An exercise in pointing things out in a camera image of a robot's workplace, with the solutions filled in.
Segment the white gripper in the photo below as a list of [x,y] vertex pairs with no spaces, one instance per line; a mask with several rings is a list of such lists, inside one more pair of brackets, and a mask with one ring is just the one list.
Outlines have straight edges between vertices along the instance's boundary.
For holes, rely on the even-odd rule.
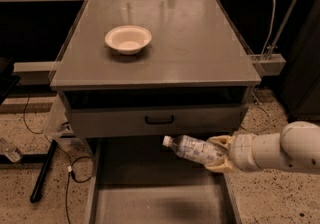
[[216,161],[205,164],[204,167],[214,173],[230,173],[234,166],[244,172],[257,170],[252,153],[253,134],[240,134],[234,136],[212,136],[207,141],[217,147],[229,150],[229,158],[222,157]]

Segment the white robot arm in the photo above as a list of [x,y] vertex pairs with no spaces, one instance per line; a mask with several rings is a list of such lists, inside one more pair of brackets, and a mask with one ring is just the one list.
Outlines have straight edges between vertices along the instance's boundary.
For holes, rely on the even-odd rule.
[[205,164],[211,172],[274,169],[320,174],[320,127],[313,123],[296,121],[286,125],[279,133],[223,135],[211,137],[208,141],[227,149],[219,160]]

